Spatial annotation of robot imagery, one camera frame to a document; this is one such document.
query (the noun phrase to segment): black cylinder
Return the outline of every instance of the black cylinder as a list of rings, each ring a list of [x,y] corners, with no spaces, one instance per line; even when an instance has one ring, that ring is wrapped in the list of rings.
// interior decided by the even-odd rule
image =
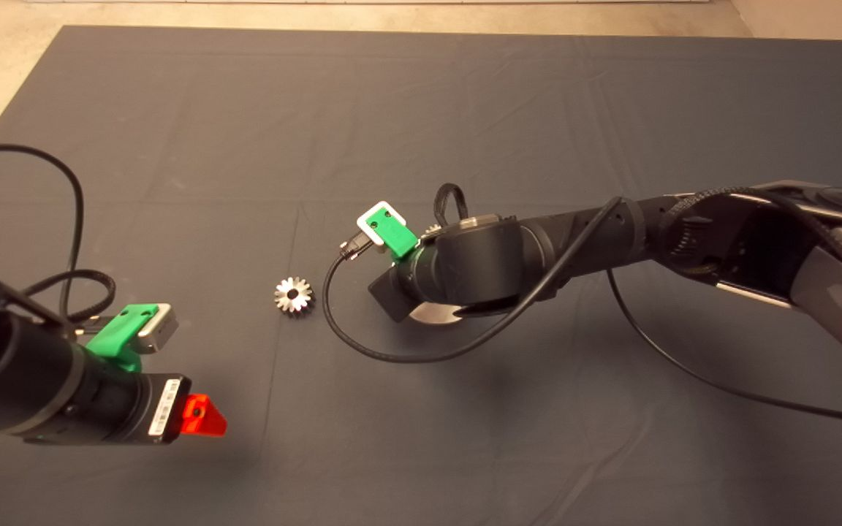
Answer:
[[[140,374],[0,310],[0,432],[47,443],[94,443],[126,424]]]

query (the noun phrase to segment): table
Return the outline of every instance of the table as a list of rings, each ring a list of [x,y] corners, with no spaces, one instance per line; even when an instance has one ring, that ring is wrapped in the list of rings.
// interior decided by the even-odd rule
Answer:
[[[174,304],[146,370],[188,374],[230,420],[163,449],[0,436],[0,524],[842,523],[842,423],[683,376],[602,276],[435,365],[372,362],[271,304],[288,275],[321,283],[378,200],[423,230],[448,180],[473,213],[519,217],[842,186],[842,42],[66,27],[0,141],[77,170],[81,266],[116,278],[114,308]],[[0,279],[60,270],[71,212],[48,166],[0,156]],[[487,323],[395,325],[365,292],[385,266],[335,282],[360,339],[421,352]],[[618,278],[702,372],[842,409],[842,348],[806,317],[654,264]]]

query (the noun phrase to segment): label sticker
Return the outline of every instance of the label sticker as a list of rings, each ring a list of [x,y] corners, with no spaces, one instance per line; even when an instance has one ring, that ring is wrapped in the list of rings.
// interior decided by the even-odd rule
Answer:
[[[167,426],[167,419],[171,416],[171,408],[174,407],[174,399],[178,396],[178,387],[181,387],[179,378],[171,378],[164,382],[164,389],[161,391],[161,400],[158,400],[158,407],[154,410],[154,418],[151,419],[149,436],[161,436],[164,434],[164,427]]]

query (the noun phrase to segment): gear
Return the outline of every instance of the gear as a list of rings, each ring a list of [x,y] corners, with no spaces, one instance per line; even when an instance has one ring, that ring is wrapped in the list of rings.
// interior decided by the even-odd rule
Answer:
[[[275,306],[288,316],[306,313],[314,304],[314,290],[300,277],[281,280],[275,287]]]

